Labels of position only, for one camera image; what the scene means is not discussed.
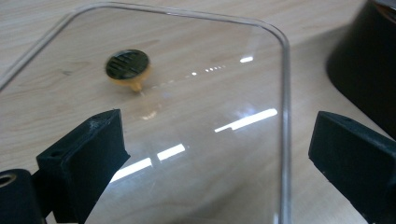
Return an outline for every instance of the light wood surface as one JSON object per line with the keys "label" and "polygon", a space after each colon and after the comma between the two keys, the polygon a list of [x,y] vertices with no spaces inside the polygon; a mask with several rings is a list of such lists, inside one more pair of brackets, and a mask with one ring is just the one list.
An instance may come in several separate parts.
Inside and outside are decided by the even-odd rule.
{"label": "light wood surface", "polygon": [[[0,1],[0,74],[5,73],[64,14],[76,7],[92,2],[88,0]],[[319,110],[351,117],[381,132],[356,106],[335,89],[324,71],[327,55],[346,31],[347,26],[364,1],[269,0],[247,2],[233,0],[214,2],[206,0],[147,0],[124,2],[249,17],[267,21],[279,28],[288,37],[291,46],[293,222],[298,224],[365,223],[361,215],[328,183],[307,157],[310,137]],[[74,64],[74,66],[74,69],[78,70],[81,69],[81,66],[84,67],[84,64]],[[44,121],[35,124],[23,123],[25,120],[29,120],[28,111],[15,111],[18,108],[15,103],[5,104],[4,102],[2,101],[2,104],[0,104],[1,107],[6,107],[3,111],[7,111],[8,115],[19,116],[21,126],[22,124],[31,125],[30,130],[38,132],[42,128],[48,128],[59,134],[62,132],[61,130],[69,130],[64,126],[62,129],[57,127],[57,119],[55,118],[50,118],[53,121],[51,125],[44,125]],[[18,104],[34,105],[35,102],[23,99]],[[73,105],[63,105],[59,110],[70,109],[67,108],[68,106],[73,107]],[[5,117],[0,118],[0,127],[7,124],[6,119]],[[23,127],[16,126],[15,129],[23,129]],[[22,139],[35,139],[36,137],[35,133],[22,133],[24,134]],[[23,142],[18,141],[18,136],[1,133],[1,137],[4,138],[1,145],[7,143],[6,148],[23,146]],[[30,147],[37,148],[37,150],[43,146],[39,141],[33,142],[36,144]],[[31,153],[12,151],[12,149],[2,150],[0,148],[0,162],[2,162],[0,167],[2,170],[20,167],[33,172],[35,170],[35,155]],[[221,190],[221,186],[215,186],[214,190]],[[225,189],[224,195],[227,194],[232,195],[232,192],[227,192]],[[99,211],[94,211],[96,217],[100,216]]]}

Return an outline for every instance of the black container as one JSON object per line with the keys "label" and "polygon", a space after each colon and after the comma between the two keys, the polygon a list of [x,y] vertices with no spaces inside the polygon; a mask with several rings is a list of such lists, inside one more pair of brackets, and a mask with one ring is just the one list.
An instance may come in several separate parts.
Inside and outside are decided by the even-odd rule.
{"label": "black container", "polygon": [[394,9],[368,1],[329,60],[332,84],[396,139]]}

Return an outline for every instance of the clear glass lid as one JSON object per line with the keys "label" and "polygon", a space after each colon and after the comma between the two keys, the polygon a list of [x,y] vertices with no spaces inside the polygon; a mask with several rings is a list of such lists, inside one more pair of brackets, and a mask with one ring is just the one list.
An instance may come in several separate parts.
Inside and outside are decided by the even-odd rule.
{"label": "clear glass lid", "polygon": [[[149,58],[138,87],[106,73],[129,49]],[[1,170],[35,172],[35,156],[83,120],[120,109],[131,158],[87,223],[290,221],[289,47],[271,25],[90,5],[66,15],[0,85]]]}

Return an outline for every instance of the table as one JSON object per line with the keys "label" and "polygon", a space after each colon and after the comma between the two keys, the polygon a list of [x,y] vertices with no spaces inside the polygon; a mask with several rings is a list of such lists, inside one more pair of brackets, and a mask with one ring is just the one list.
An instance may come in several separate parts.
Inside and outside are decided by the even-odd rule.
{"label": "table", "polygon": [[[91,0],[0,2],[0,74],[5,73],[65,13],[93,2]],[[267,21],[285,33],[291,48],[293,221],[297,224],[365,223],[361,215],[328,183],[307,158],[310,137],[319,110],[345,115],[383,133],[336,90],[324,70],[326,57],[347,30],[363,1],[122,2],[249,17]],[[0,151],[1,157],[6,154],[9,158],[13,156],[12,152]],[[30,164],[24,166],[20,168],[31,167]]]}

